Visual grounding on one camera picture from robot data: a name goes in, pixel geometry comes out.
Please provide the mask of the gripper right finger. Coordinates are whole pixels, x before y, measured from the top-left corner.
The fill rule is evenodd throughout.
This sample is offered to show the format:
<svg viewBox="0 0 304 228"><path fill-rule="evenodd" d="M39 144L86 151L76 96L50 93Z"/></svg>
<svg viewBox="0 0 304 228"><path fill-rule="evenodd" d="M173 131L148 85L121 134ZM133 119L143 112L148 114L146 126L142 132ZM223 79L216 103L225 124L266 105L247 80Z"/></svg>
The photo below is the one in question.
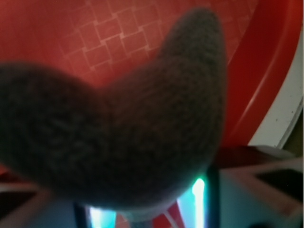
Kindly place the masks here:
<svg viewBox="0 0 304 228"><path fill-rule="evenodd" d="M208 227L301 228L304 159L269 146L223 147L208 171Z"/></svg>

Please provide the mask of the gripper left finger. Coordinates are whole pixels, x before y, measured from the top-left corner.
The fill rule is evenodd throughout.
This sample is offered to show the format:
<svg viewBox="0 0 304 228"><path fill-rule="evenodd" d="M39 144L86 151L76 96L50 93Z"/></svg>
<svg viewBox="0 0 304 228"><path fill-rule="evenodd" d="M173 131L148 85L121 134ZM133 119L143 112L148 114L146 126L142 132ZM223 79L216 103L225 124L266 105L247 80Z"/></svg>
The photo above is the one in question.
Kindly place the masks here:
<svg viewBox="0 0 304 228"><path fill-rule="evenodd" d="M85 209L28 183L0 184L2 228L84 228Z"/></svg>

